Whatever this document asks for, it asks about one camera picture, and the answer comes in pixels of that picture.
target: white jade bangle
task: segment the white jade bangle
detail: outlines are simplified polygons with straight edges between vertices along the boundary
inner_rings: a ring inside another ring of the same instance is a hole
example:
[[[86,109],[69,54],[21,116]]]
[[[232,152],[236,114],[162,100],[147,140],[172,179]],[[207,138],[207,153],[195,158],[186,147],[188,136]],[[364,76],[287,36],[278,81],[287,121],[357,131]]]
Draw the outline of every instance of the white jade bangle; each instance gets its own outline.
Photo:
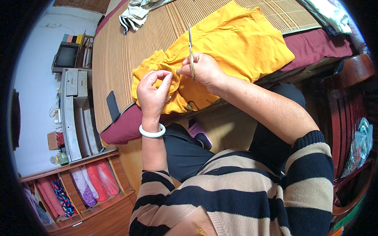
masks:
[[[143,128],[142,128],[142,125],[139,126],[139,132],[141,132],[141,134],[145,137],[149,137],[149,138],[159,138],[161,136],[163,136],[163,134],[165,134],[165,127],[164,125],[160,124],[159,123],[159,126],[160,126],[160,129],[161,131],[160,132],[157,132],[157,133],[150,133],[150,132],[147,132],[145,131]]]

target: black and beige striped sweater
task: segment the black and beige striped sweater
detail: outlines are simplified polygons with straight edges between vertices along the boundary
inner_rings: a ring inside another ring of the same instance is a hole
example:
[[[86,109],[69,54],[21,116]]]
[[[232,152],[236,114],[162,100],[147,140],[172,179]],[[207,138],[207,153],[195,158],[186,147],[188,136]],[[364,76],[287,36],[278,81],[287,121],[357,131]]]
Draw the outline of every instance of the black and beige striped sweater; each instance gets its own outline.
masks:
[[[276,176],[247,151],[225,150],[175,189],[165,171],[144,171],[130,235],[164,235],[198,206],[223,235],[326,235],[333,163],[320,131],[297,140]]]

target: pink slipper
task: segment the pink slipper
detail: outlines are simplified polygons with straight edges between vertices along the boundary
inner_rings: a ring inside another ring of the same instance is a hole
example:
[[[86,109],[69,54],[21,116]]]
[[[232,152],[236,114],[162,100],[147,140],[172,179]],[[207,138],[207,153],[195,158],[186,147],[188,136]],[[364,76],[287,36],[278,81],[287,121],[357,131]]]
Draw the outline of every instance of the pink slipper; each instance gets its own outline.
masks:
[[[198,140],[202,147],[210,150],[212,148],[212,142],[203,130],[202,125],[194,118],[188,121],[189,134],[192,138]]]

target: sweater sleeve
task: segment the sweater sleeve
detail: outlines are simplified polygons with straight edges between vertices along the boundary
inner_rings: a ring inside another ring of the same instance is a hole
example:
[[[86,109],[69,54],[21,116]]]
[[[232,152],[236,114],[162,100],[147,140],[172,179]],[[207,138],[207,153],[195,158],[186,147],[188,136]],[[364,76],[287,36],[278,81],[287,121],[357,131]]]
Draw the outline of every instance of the sweater sleeve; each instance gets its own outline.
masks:
[[[151,226],[150,222],[174,189],[166,171],[142,171],[142,184],[130,218],[130,235],[164,235],[170,229],[166,225]]]
[[[326,235],[332,220],[333,162],[320,131],[295,142],[285,173],[281,184],[291,234]]]

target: bed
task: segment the bed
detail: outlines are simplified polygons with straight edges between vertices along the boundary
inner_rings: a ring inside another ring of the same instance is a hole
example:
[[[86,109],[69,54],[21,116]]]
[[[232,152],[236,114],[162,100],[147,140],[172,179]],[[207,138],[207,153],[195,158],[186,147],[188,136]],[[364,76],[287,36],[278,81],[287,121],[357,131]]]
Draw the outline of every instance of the bed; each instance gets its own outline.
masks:
[[[122,33],[118,20],[127,9],[127,1],[122,1],[105,17],[96,30],[93,46],[94,112],[97,130],[105,142],[125,144],[140,138],[141,110],[131,97],[132,69],[154,51],[166,50],[187,31],[188,23],[198,23],[228,2],[176,0],[151,11],[145,25],[127,35]],[[282,32],[288,48],[296,56],[293,62],[258,80],[256,84],[260,86],[304,79],[309,74],[334,68],[342,58],[353,54],[347,36],[329,37],[318,21],[295,0],[236,2],[245,8],[260,7],[270,23]],[[112,123],[106,103],[110,91],[114,91],[121,111],[115,123]],[[161,122],[168,123],[178,116],[177,113],[162,115]]]

